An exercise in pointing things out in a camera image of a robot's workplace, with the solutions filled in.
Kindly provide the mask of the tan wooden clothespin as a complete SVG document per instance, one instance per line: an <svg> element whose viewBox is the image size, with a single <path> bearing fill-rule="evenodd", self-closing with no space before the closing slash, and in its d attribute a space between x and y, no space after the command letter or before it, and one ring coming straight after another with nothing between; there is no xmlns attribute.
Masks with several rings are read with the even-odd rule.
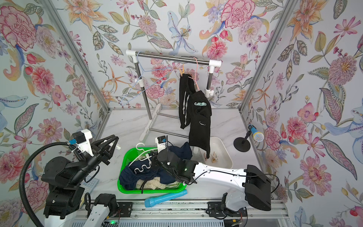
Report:
<svg viewBox="0 0 363 227"><path fill-rule="evenodd" d="M210 155L211 157L211 162L212 163L217 163L218 162L218 157L214 156L214 155Z"/></svg>

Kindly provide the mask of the beige shorts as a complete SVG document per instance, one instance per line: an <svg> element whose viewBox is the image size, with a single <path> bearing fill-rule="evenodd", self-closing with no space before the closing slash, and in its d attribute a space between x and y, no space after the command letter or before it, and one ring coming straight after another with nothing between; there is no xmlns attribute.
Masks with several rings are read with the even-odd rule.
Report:
<svg viewBox="0 0 363 227"><path fill-rule="evenodd" d="M138 190L163 190L163 189L175 189L180 185L179 182L175 181L170 184L163 184L160 182L160 177L154 177L152 180L144 181L138 180L136 183L136 188Z"/></svg>

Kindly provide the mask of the navy blue shorts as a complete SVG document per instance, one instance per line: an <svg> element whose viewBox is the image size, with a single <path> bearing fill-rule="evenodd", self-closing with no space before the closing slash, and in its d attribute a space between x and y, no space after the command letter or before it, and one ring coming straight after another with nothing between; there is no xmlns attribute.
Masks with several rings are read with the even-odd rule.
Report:
<svg viewBox="0 0 363 227"><path fill-rule="evenodd" d="M144 180L149 181L152 180L154 177L160 177L160 182L163 184L170 184L172 182L177 181L177 179L170 174L168 174L164 169L162 169L160 166L158 166L156 162L156 155L158 152L155 152L155 154L152 157L152 167L149 170L145 170L141 174L134 174L133 168L130 169L128 166L120 172L119 180L121 185L126 190L135 190L136 183L138 180Z"/></svg>

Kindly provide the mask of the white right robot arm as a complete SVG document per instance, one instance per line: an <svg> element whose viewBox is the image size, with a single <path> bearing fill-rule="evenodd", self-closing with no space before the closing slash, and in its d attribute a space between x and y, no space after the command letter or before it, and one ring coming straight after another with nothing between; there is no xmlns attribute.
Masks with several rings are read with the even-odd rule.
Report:
<svg viewBox="0 0 363 227"><path fill-rule="evenodd" d="M222 199L224 209L239 211L248 206L259 211L272 209L271 180L256 166L247 165L245 169L215 167L179 158L167 149L158 152L151 164L185 185L209 182L228 188Z"/></svg>

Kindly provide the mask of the white hanger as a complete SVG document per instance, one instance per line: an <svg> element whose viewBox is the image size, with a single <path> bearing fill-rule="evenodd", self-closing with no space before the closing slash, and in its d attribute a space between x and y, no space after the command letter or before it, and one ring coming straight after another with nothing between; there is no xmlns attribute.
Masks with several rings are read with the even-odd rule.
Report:
<svg viewBox="0 0 363 227"><path fill-rule="evenodd" d="M144 143L138 143L136 145L136 150L141 151L140 154L128 164L130 169L133 168L134 174L141 174L145 170L149 170L152 167L152 157L155 152L158 152L157 148L144 148L142 147Z"/></svg>

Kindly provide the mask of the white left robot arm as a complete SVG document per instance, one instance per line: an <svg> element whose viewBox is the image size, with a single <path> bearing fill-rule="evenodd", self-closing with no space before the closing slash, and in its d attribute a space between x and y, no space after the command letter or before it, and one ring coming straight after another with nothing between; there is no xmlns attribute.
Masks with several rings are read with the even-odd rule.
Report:
<svg viewBox="0 0 363 227"><path fill-rule="evenodd" d="M99 166L100 163L108 165L116 149L119 138L115 135L90 143L85 136L79 133L73 135L69 142L54 142L35 151L24 163L19 175L19 193L24 209L37 227L42 223L30 205L25 189L26 172L32 161L43 151L54 146L67 146L74 152L77 162L71 162L64 157L56 157L48 162L49 168L44 170L42 181L50 185L49 197L46 202L45 216L59 216L61 219L79 209L84 188L81 182Z"/></svg>

